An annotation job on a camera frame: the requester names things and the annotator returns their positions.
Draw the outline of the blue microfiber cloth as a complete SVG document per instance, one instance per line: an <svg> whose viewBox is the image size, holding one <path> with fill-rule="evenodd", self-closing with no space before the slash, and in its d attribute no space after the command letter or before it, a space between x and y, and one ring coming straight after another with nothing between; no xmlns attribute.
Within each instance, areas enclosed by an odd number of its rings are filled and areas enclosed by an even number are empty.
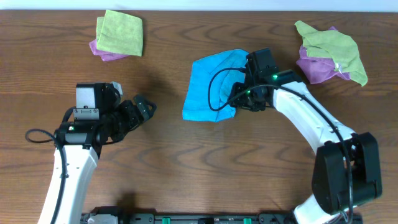
<svg viewBox="0 0 398 224"><path fill-rule="evenodd" d="M182 110L182 118L188 121L219 122L233 118L236 109L223 106L234 83L244 81L244 73L238 69L246 64L248 52L234 49L210 55L193 62L190 84Z"/></svg>

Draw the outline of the crumpled green cloth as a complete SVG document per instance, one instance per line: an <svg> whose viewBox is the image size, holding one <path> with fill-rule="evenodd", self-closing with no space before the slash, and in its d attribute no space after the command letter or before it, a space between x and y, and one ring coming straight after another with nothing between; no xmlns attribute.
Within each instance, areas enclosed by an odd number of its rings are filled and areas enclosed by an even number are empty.
<svg viewBox="0 0 398 224"><path fill-rule="evenodd" d="M297 32L302 36L299 59L301 68L311 84L319 84L335 76L352 80L361 86L368 82L357 43L335 27L319 31L297 21Z"/></svg>

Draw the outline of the crumpled purple cloth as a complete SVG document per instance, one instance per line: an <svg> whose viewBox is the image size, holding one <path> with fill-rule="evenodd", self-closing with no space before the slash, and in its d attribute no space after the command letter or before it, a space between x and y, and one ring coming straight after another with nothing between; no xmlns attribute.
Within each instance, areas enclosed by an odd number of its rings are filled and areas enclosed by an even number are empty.
<svg viewBox="0 0 398 224"><path fill-rule="evenodd" d="M344 54L355 45L350 36L334 27L319 31L302 21L296 22L295 26L303 38L297 65L311 84L322 83L334 76L344 80L351 78L351 73L345 71L343 62Z"/></svg>

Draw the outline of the folded green cloth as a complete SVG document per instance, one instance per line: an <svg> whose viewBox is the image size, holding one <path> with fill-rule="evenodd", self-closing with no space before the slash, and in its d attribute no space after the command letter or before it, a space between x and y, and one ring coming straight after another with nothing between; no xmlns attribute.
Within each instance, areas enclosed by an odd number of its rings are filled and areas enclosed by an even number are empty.
<svg viewBox="0 0 398 224"><path fill-rule="evenodd" d="M106 10L96 19L96 48L114 54L142 56L144 27L141 18Z"/></svg>

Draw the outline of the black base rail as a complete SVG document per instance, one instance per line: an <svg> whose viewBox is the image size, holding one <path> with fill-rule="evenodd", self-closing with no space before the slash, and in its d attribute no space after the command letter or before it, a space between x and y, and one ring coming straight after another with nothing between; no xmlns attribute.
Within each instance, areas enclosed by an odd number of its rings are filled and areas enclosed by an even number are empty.
<svg viewBox="0 0 398 224"><path fill-rule="evenodd" d="M81 215L79 224L285 224L295 223L290 212L251 214L133 213L119 207L96 207Z"/></svg>

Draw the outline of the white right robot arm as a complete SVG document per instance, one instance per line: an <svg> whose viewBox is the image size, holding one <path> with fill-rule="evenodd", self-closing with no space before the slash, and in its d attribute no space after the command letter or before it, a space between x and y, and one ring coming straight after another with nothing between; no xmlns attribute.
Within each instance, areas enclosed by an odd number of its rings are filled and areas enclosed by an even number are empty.
<svg viewBox="0 0 398 224"><path fill-rule="evenodd" d="M315 153L312 194L293 211L295 223L353 223L354 207L382 194L379 147L332 116L293 71L281 72L270 49L246 57L243 82L233 84L230 106L253 112L270 107L287 117Z"/></svg>

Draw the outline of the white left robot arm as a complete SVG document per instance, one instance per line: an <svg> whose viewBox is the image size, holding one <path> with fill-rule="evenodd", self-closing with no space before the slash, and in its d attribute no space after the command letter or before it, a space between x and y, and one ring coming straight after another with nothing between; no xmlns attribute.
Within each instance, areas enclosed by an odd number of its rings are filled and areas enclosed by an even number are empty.
<svg viewBox="0 0 398 224"><path fill-rule="evenodd" d="M116 82L76 85L76 105L50 135L54 167L40 223L79 223L102 147L121 142L153 117L153 102L142 95L122 100L122 95Z"/></svg>

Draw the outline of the folded purple cloth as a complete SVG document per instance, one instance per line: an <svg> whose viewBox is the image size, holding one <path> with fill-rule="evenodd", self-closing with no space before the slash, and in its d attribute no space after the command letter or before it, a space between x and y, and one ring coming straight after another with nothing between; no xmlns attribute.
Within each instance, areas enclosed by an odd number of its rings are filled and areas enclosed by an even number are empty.
<svg viewBox="0 0 398 224"><path fill-rule="evenodd" d="M96 47L96 39L92 40L89 43L89 46L90 46L90 49L91 49L91 52L93 53L93 55L100 56L100 58L104 62L112 61L112 60L118 60L118 59L121 59L121 58L128 57L128 55L124 55L124 54L117 54L117 53L111 53L111 52L98 50L97 47Z"/></svg>

